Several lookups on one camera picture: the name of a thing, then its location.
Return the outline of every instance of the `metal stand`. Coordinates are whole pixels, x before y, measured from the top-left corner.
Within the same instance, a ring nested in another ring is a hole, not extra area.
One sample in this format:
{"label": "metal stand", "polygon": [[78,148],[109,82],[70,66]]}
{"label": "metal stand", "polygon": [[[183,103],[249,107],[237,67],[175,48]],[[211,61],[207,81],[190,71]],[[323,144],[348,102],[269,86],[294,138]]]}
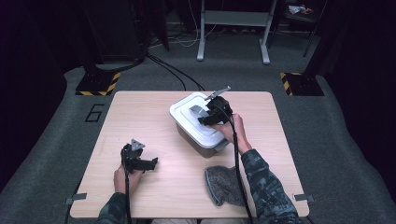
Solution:
{"label": "metal stand", "polygon": [[264,35],[259,42],[262,50],[262,62],[264,64],[270,64],[266,42],[274,17],[275,6],[276,0],[273,0],[270,12],[205,11],[205,0],[202,0],[201,39],[198,48],[197,60],[200,62],[204,59],[206,24],[260,26],[265,27]]}

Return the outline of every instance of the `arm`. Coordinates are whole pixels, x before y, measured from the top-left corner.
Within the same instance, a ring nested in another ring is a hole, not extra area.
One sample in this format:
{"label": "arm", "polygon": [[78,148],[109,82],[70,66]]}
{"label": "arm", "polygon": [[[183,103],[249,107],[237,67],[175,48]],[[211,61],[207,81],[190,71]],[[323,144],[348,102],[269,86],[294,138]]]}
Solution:
{"label": "arm", "polygon": [[[129,192],[130,195],[137,188],[137,183],[143,171],[134,171],[128,175],[130,184]],[[105,206],[101,209],[99,217],[96,219],[96,223],[100,224],[116,224],[123,223],[123,219],[126,214],[126,189],[125,189],[125,171],[121,165],[119,169],[114,172],[114,189],[115,193],[111,196]]]}
{"label": "arm", "polygon": [[[297,211],[283,190],[279,179],[271,173],[268,163],[257,150],[252,149],[245,134],[242,118],[234,114],[233,124],[237,135],[238,150],[245,167],[250,193],[256,205],[257,218],[261,223],[303,223]],[[212,128],[223,133],[233,143],[233,129],[230,122]]]}

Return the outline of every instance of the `wooden table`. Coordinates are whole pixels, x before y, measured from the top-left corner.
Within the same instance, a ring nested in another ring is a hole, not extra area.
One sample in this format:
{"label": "wooden table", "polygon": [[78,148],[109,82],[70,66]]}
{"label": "wooden table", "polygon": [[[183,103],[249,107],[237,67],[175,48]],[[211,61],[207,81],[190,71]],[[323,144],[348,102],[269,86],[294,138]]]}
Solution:
{"label": "wooden table", "polygon": [[[131,196],[131,213],[136,218],[247,217],[244,207],[225,203],[215,206],[207,192],[204,170],[208,166],[234,166],[233,145],[211,158],[202,157],[177,132],[169,113],[172,104],[190,91],[119,91],[108,110],[78,193],[85,200],[74,201],[72,217],[97,217],[114,192],[113,173],[120,166],[120,151],[131,139],[146,145],[142,160],[159,158],[154,171],[143,174]],[[242,116],[247,139],[270,164],[292,199],[303,194],[286,136],[272,95],[259,91],[227,91],[222,95],[234,113]],[[246,188],[245,171],[240,164]],[[255,206],[248,194],[253,216]],[[292,199],[300,217],[306,217],[306,201]]]}

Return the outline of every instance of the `hand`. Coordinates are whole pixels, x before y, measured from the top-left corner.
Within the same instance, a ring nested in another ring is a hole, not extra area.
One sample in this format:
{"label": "hand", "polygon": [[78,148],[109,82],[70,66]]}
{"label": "hand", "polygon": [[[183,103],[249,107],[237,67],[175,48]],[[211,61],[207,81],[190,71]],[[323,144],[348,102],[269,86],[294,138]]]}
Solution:
{"label": "hand", "polygon": [[[131,174],[128,174],[129,178],[129,195],[134,193],[134,190],[137,188],[137,183],[142,176],[143,171],[134,171]],[[119,193],[126,193],[125,189],[125,170],[123,165],[120,165],[119,169],[114,172],[114,189]]]}
{"label": "hand", "polygon": [[[242,155],[251,149],[251,145],[248,142],[245,134],[244,121],[242,120],[242,117],[239,114],[233,114],[232,120],[233,126],[235,127],[236,131],[239,154]],[[211,127],[215,130],[220,131],[229,142],[234,144],[233,127],[231,126],[230,122],[227,122],[225,124],[214,124]]]}

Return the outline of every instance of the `camouflage sleeve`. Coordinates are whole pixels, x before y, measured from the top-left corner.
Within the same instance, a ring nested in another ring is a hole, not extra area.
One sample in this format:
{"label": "camouflage sleeve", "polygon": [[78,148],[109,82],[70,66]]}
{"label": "camouflage sleeve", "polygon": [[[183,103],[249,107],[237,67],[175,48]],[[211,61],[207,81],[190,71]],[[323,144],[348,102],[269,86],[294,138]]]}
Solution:
{"label": "camouflage sleeve", "polygon": [[118,192],[114,193],[105,206],[100,210],[99,217],[96,219],[96,223],[123,223],[126,214],[125,205],[125,194]]}
{"label": "camouflage sleeve", "polygon": [[259,152],[251,149],[242,155],[241,161],[260,223],[303,223],[279,179]]}

